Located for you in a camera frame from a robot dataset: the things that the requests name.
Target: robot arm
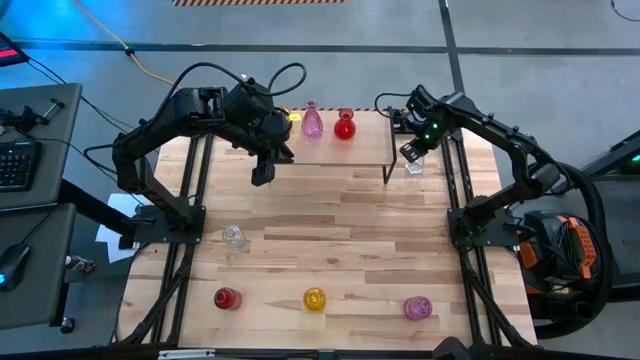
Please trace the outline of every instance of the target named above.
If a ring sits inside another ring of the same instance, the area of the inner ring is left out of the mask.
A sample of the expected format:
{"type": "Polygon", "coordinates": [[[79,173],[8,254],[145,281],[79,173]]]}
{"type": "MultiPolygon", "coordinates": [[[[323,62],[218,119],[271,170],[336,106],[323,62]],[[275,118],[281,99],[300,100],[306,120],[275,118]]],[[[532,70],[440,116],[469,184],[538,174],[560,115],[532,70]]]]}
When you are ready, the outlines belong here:
{"type": "Polygon", "coordinates": [[[468,204],[461,219],[467,232],[478,233],[505,206],[542,196],[559,179],[555,160],[542,150],[532,136],[519,132],[493,119],[493,114],[480,112],[473,101],[462,93],[437,100],[419,85],[407,102],[407,108],[425,119],[416,138],[400,148],[400,153],[413,162],[438,147],[447,132],[466,128],[504,150],[511,158],[513,185],[490,197],[478,197],[468,204]],[[529,165],[528,157],[535,163],[529,165]]]}
{"type": "Polygon", "coordinates": [[[257,155],[251,183],[260,186],[275,177],[276,163],[293,162],[293,153],[285,145],[291,124],[286,114],[263,96],[266,88],[249,79],[231,92],[225,88],[184,88],[163,102],[157,114],[129,134],[120,134],[113,142],[113,162],[118,187],[142,194],[175,223],[188,224],[188,201],[174,197],[153,177],[153,169],[144,157],[178,136],[214,134],[257,155]]]}

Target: wooden table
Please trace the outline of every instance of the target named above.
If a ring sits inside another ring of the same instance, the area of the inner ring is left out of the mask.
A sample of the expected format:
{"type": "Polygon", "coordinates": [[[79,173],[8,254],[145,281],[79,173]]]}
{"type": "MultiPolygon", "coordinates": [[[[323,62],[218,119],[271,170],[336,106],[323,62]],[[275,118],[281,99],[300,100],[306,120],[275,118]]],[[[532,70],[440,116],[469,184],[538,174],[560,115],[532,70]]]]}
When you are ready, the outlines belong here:
{"type": "MultiPolygon", "coordinates": [[[[356,138],[367,140],[362,133],[356,138]]],[[[400,144],[410,138],[397,136],[400,144]]],[[[474,192],[497,191],[491,145],[469,132],[464,138],[474,192]]],[[[156,176],[175,194],[188,144],[176,139],[160,152],[156,176]]],[[[470,343],[460,263],[446,228],[449,200],[439,149],[425,157],[422,176],[398,170],[386,186],[378,168],[282,165],[271,184],[256,188],[250,183],[255,158],[245,154],[214,141],[205,235],[191,271],[181,347],[431,350],[447,336],[470,343]],[[244,230],[247,249],[222,242],[229,225],[244,230]],[[239,310],[215,308],[213,295],[222,286],[242,293],[239,310]],[[302,295],[314,286],[328,296],[322,313],[303,309],[302,295]],[[417,295],[431,299],[434,313],[411,322],[402,303],[417,295]]],[[[402,156],[398,163],[404,166],[402,156]]],[[[464,200],[461,191],[459,196],[464,200]]],[[[166,245],[152,244],[134,261],[120,311],[122,335],[155,301],[166,251],[166,245]]],[[[497,303],[535,343],[516,258],[503,249],[486,253],[497,303]]],[[[165,329],[173,304],[169,309],[165,329]]],[[[489,339],[484,306],[478,310],[489,339]]]]}

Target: keyboard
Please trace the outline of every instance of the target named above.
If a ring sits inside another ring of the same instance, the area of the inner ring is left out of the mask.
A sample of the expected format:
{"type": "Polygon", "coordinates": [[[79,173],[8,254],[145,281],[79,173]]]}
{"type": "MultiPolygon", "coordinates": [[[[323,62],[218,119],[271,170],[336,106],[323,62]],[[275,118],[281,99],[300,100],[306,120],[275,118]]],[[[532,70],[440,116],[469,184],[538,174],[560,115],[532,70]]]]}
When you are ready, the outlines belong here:
{"type": "Polygon", "coordinates": [[[31,190],[41,151],[35,140],[0,143],[0,193],[31,190]]]}

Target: pink glass vase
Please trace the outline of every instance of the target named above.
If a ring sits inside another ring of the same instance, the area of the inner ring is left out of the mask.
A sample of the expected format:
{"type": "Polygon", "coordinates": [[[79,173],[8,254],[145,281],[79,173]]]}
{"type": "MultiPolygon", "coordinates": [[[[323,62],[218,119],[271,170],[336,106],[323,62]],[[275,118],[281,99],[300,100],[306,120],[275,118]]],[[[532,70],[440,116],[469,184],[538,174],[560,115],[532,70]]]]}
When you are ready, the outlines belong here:
{"type": "Polygon", "coordinates": [[[416,296],[404,302],[404,315],[411,321],[428,318],[433,312],[431,301],[424,296],[416,296]]]}
{"type": "Polygon", "coordinates": [[[322,136],[322,119],[318,114],[315,101],[307,102],[307,112],[302,119],[302,133],[309,139],[317,139],[322,136]]]}

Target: black desk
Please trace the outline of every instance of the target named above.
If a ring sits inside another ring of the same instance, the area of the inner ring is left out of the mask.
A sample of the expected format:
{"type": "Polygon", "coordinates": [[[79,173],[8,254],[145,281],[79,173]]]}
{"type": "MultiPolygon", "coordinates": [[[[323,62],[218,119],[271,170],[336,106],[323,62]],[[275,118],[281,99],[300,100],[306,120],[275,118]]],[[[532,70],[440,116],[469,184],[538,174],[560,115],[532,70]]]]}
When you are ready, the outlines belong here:
{"type": "MultiPolygon", "coordinates": [[[[49,125],[36,125],[29,135],[42,143],[33,187],[27,192],[0,193],[0,250],[20,241],[52,206],[55,213],[31,235],[33,253],[20,285],[0,293],[0,329],[49,323],[60,326],[69,284],[64,282],[64,260],[69,250],[76,211],[120,234],[135,231],[127,217],[63,179],[76,114],[81,99],[79,84],[0,90],[0,107],[21,113],[25,105],[42,115],[56,98],[65,104],[49,116],[49,125]]],[[[0,136],[10,142],[24,136],[13,128],[0,136]]]]}
{"type": "MultiPolygon", "coordinates": [[[[73,126],[80,104],[80,84],[36,86],[19,89],[0,90],[0,108],[22,113],[28,105],[37,114],[44,114],[51,106],[49,99],[56,98],[65,104],[64,109],[54,111],[47,126],[36,125],[29,135],[35,138],[58,139],[71,142],[73,126]]],[[[13,128],[0,136],[0,142],[24,138],[13,128]]],[[[0,195],[0,210],[55,203],[60,192],[64,164],[69,146],[58,141],[42,141],[42,156],[31,191],[3,193],[0,195]]]]}
{"type": "Polygon", "coordinates": [[[73,204],[4,213],[0,216],[0,252],[19,243],[55,207],[51,215],[27,240],[31,257],[24,278],[13,291],[0,292],[0,329],[42,323],[62,318],[59,297],[64,278],[64,259],[69,250],[76,211],[73,204]]]}

